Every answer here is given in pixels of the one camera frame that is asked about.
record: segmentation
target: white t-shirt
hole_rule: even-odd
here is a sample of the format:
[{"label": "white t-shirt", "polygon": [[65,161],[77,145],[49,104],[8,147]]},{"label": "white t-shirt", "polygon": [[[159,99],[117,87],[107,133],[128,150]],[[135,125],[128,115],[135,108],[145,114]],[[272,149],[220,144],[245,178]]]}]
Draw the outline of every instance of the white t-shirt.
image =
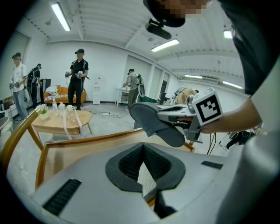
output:
[{"label": "white t-shirt", "polygon": [[[18,79],[22,81],[23,77],[25,76],[26,76],[25,65],[23,63],[20,63],[18,67],[14,68],[14,74],[13,74],[14,84],[16,84]],[[19,92],[23,88],[24,88],[24,84],[22,83],[18,88],[14,87],[14,92]]]}]

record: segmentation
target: wooden table leg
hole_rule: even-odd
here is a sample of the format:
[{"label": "wooden table leg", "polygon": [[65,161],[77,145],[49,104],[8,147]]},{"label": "wooden table leg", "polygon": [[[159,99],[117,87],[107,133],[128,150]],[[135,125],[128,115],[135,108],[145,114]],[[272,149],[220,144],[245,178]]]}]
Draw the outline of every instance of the wooden table leg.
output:
[{"label": "wooden table leg", "polygon": [[28,132],[30,133],[33,141],[36,143],[36,145],[39,147],[39,149],[42,151],[43,150],[43,145],[42,145],[42,142],[40,140],[40,136],[39,136],[39,133],[36,131],[34,131],[33,127],[32,126],[29,126],[27,128]]},{"label": "wooden table leg", "polygon": [[89,129],[89,132],[90,132],[91,135],[92,135],[92,130],[91,130],[91,127],[89,126],[89,122],[87,123],[87,126],[88,126],[88,129]]}]

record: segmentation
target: fluorescent light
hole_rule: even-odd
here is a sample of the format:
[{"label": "fluorescent light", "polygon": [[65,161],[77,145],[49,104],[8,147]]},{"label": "fluorescent light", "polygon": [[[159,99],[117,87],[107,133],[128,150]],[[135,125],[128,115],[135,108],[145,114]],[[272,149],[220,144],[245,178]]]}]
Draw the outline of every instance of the fluorescent light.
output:
[{"label": "fluorescent light", "polygon": [[62,12],[62,9],[61,9],[61,6],[60,4],[57,2],[55,4],[52,4],[52,10],[54,11],[54,13],[56,14],[58,20],[60,21],[61,25],[63,26],[63,28],[66,30],[66,31],[70,31],[71,28],[70,26],[68,25],[67,21],[66,21],[66,18]]},{"label": "fluorescent light", "polygon": [[202,76],[197,76],[197,75],[185,75],[187,78],[195,78],[195,79],[202,79]]},{"label": "fluorescent light", "polygon": [[232,39],[232,33],[230,30],[224,30],[224,37],[227,39]]},{"label": "fluorescent light", "polygon": [[176,45],[176,44],[179,44],[179,41],[177,39],[174,39],[174,40],[168,41],[168,42],[166,42],[162,45],[159,45],[159,46],[153,48],[151,51],[152,52],[157,52],[157,51],[160,51],[164,48],[171,47],[171,46]]},{"label": "fluorescent light", "polygon": [[232,84],[232,83],[230,83],[230,82],[225,82],[225,81],[223,81],[223,84],[226,84],[226,85],[229,85],[229,86],[233,86],[233,87],[238,88],[238,89],[243,89],[243,87],[238,86],[238,85],[235,85],[235,84]]}]

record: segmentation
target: person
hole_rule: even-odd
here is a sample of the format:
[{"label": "person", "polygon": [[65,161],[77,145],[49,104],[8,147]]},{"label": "person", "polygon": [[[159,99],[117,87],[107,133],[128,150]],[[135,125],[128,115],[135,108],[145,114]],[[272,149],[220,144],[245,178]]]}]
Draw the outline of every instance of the person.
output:
[{"label": "person", "polygon": [[128,93],[128,106],[126,111],[129,111],[130,106],[135,103],[136,98],[138,96],[138,85],[135,83],[136,75],[134,73],[134,69],[129,69],[127,74],[127,80],[122,85],[123,87],[127,86],[130,83],[130,91]]},{"label": "person", "polygon": [[27,118],[28,113],[26,111],[25,107],[25,100],[24,100],[24,83],[26,81],[26,68],[23,63],[21,63],[21,54],[18,52],[15,55],[12,56],[12,59],[14,60],[14,64],[16,65],[14,67],[14,74],[12,77],[13,82],[13,95],[14,95],[14,102],[16,104],[16,109],[18,111],[18,114],[20,116],[20,121],[23,121]]},{"label": "person", "polygon": [[195,94],[197,94],[196,90],[193,90],[192,88],[186,88],[176,96],[175,104],[186,104],[188,96]]},{"label": "person", "polygon": [[[224,113],[219,120],[204,125],[202,127],[203,133],[244,131],[263,121],[254,105],[258,104],[257,99],[255,99],[257,97],[254,97],[254,95],[261,95],[260,91],[257,90],[263,83],[265,85],[275,84],[270,80],[264,81],[280,53],[279,40],[271,31],[270,26],[267,26],[274,19],[263,16],[265,10],[270,11],[271,16],[276,15],[275,12],[271,12],[271,10],[276,10],[275,8],[269,4],[259,7],[255,3],[248,3],[243,0],[218,1],[232,22],[233,42],[240,55],[244,72],[245,93],[252,95],[252,97],[249,97],[238,109]],[[186,14],[200,12],[202,8],[206,8],[206,4],[209,2],[209,0],[150,0],[153,8],[158,9],[152,12],[155,17],[164,16],[165,20],[171,18],[170,21],[174,23],[178,21],[177,19],[185,18]],[[161,7],[165,9],[164,13],[159,10]],[[190,118],[180,118],[180,120],[191,121]]]},{"label": "person", "polygon": [[28,92],[31,92],[32,98],[32,107],[36,109],[37,106],[37,81],[41,88],[42,83],[40,81],[40,69],[42,68],[41,64],[38,64],[35,68],[33,68],[28,76],[27,76],[27,89]]},{"label": "person", "polygon": [[81,96],[85,77],[88,76],[88,62],[84,60],[84,49],[78,49],[75,54],[77,60],[73,61],[70,66],[71,80],[68,88],[68,102],[73,105],[74,92],[76,91],[76,110],[81,110]]}]

